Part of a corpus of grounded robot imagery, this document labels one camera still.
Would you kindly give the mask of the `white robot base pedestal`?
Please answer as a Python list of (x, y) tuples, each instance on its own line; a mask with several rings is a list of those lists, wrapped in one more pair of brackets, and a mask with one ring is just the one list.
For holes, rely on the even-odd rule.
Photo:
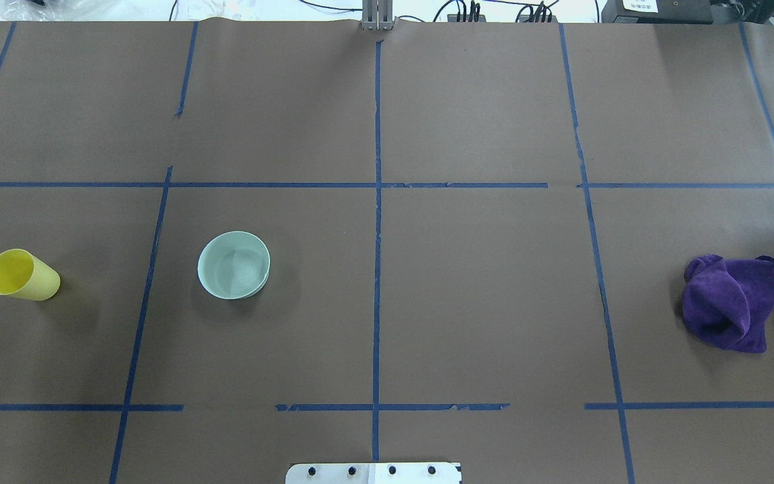
[(462, 483), (461, 465), (453, 462), (298, 463), (286, 483)]

